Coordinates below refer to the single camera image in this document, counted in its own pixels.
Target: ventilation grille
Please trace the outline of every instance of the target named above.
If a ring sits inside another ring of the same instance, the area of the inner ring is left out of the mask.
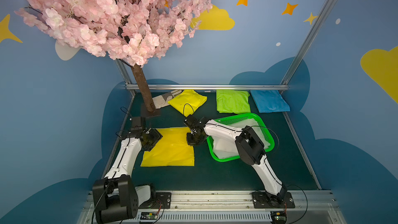
[[[159,222],[264,222],[272,221],[270,212],[262,211],[261,213],[247,213],[247,212],[183,212],[183,213],[164,213]]]

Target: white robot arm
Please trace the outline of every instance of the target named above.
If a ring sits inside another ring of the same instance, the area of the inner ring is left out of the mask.
[[[191,133],[187,134],[187,142],[190,145],[204,142],[207,136],[235,143],[241,160],[251,165],[263,182],[268,202],[275,207],[282,203],[287,189],[272,170],[264,151],[264,144],[251,127],[230,127],[206,118],[197,120],[192,115],[185,119],[185,124],[191,129]]]
[[[105,177],[93,185],[97,223],[135,218],[140,205],[150,207],[156,200],[151,199],[155,194],[151,186],[134,187],[131,173],[138,153],[150,151],[161,138],[156,129],[145,128],[144,118],[132,118],[132,127],[123,137],[115,162]],[[119,194],[108,196],[114,189],[119,189]]]

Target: black mounting plate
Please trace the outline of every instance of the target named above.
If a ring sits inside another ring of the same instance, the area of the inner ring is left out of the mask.
[[[144,103],[141,104],[141,117],[144,118],[150,118],[150,117],[156,117],[156,116],[160,116],[160,109],[155,109],[155,111],[153,112],[149,112],[147,110],[147,107],[145,106]]]
[[[268,204],[267,202],[267,195],[265,192],[253,192],[251,194],[252,201],[254,208],[285,208],[285,203],[286,203],[286,208],[295,208],[295,203],[292,198],[292,194],[289,192],[286,192],[285,197],[283,198],[283,202],[281,205],[278,207],[273,207]]]
[[[162,211],[163,207],[165,209],[170,209],[170,202],[172,199],[172,193],[170,192],[156,192],[156,200],[160,200],[162,202],[162,208],[160,211]],[[159,209],[159,202],[156,202],[155,205],[151,207],[151,209]]]

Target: yellow bag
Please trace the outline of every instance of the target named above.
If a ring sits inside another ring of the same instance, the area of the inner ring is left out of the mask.
[[[206,102],[206,100],[206,96],[202,96],[194,90],[184,90],[184,92],[168,103],[182,113],[185,117],[187,117],[188,115],[193,114],[201,105]]]
[[[141,167],[195,165],[193,147],[187,144],[188,127],[157,130],[163,137],[150,152],[144,152]]]

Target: tree trunk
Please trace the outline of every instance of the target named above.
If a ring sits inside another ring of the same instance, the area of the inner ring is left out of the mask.
[[[141,91],[145,107],[147,108],[148,112],[154,112],[156,110],[155,104],[153,103],[152,94],[149,90],[147,79],[145,79],[142,68],[135,64],[133,67],[131,67],[131,70],[135,81],[137,82],[138,88]]]

